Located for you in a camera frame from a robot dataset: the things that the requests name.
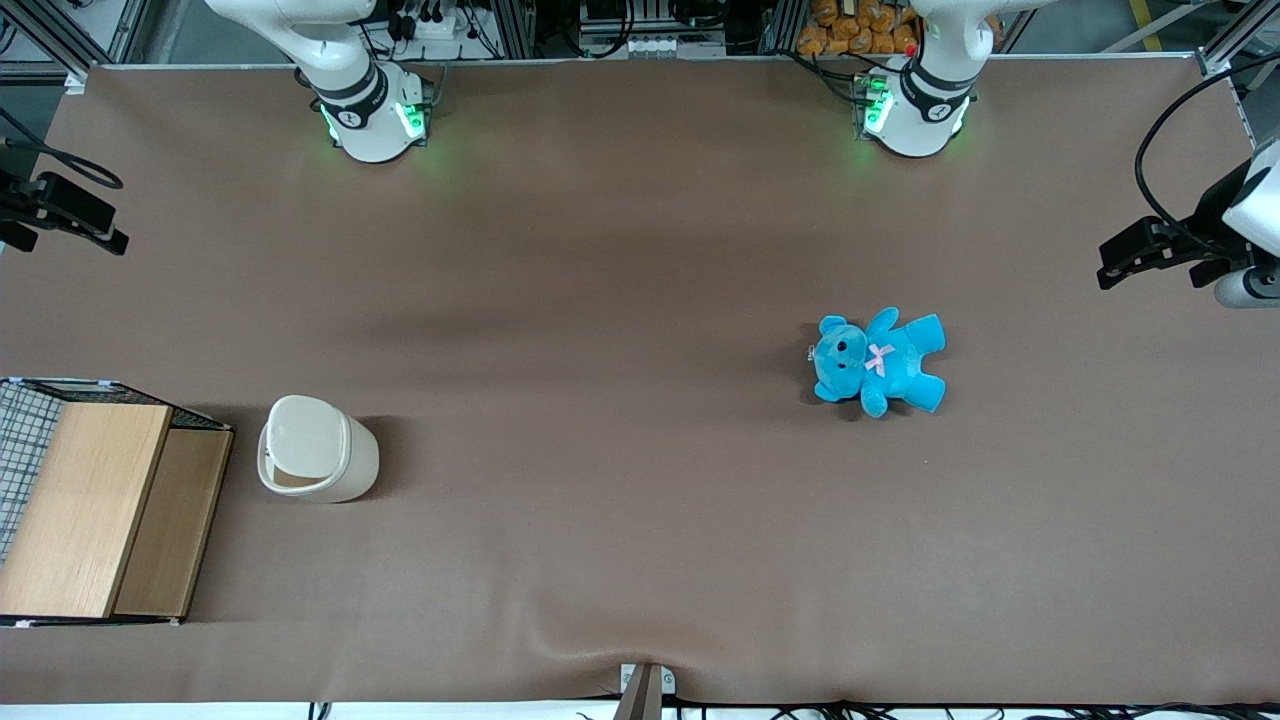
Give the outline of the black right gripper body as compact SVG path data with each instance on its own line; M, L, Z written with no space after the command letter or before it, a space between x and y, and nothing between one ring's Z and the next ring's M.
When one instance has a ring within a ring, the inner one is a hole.
M45 210L40 206L38 195L44 186L42 179L1 170L1 223L41 223Z

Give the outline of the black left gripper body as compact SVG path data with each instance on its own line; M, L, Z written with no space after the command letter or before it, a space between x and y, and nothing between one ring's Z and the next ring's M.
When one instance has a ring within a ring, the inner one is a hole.
M1245 183L1248 165L1238 165L1211 184L1196 206L1196 236L1201 259L1248 259L1249 243L1224 219Z

